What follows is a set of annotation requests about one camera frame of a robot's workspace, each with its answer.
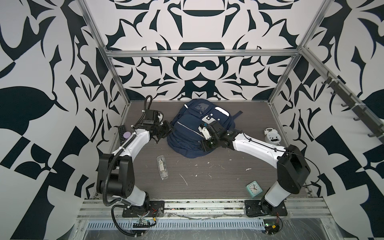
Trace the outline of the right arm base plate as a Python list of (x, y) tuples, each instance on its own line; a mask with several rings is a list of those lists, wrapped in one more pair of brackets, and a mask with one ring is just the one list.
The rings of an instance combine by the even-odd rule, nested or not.
[(246, 216), (249, 218), (263, 216), (286, 217), (288, 215), (288, 211), (284, 202), (281, 202), (277, 207), (273, 207), (265, 199), (245, 200), (244, 204)]

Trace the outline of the clear plastic pen box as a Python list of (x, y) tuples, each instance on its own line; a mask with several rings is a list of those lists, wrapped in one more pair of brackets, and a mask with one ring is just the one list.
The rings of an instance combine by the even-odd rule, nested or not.
[(157, 164), (158, 164), (158, 170), (159, 174), (162, 180), (165, 180), (168, 178), (169, 173), (168, 173), (168, 168), (166, 164), (166, 158), (165, 156), (161, 155), (157, 157)]

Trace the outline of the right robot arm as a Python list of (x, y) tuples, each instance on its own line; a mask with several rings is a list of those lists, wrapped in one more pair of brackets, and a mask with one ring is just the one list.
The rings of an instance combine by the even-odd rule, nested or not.
[(229, 148), (254, 156), (277, 170), (277, 181), (263, 196), (260, 206), (264, 211), (277, 208), (287, 197), (298, 194), (304, 186), (311, 169), (300, 150), (294, 146), (276, 146), (252, 138), (242, 131), (226, 130), (217, 121), (202, 123), (198, 127), (204, 140), (203, 150), (218, 147)]

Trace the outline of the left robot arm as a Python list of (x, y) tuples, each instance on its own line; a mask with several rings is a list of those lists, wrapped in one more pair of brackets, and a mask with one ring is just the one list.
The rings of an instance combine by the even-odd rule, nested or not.
[(130, 137), (111, 154), (103, 154), (98, 165), (97, 192), (109, 207), (122, 203), (123, 207), (150, 208), (149, 194), (135, 184), (134, 160), (152, 139), (158, 142), (166, 138), (172, 126), (164, 120), (164, 114), (156, 110), (144, 110), (133, 126)]

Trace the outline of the navy blue student backpack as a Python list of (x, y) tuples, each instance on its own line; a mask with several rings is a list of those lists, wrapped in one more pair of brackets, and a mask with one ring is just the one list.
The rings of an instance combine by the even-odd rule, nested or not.
[(173, 130), (167, 137), (171, 149), (182, 156), (193, 159), (213, 152), (204, 152), (201, 142), (204, 139), (198, 130), (201, 123), (218, 121), (227, 130), (235, 129), (235, 119), (243, 112), (231, 115), (228, 111), (204, 99), (195, 99), (180, 109), (172, 120)]

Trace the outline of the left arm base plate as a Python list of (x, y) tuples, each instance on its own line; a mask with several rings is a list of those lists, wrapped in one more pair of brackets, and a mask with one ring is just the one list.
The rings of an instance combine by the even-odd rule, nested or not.
[(152, 217), (163, 213), (165, 201), (149, 201), (141, 207), (127, 207), (123, 210), (123, 218)]

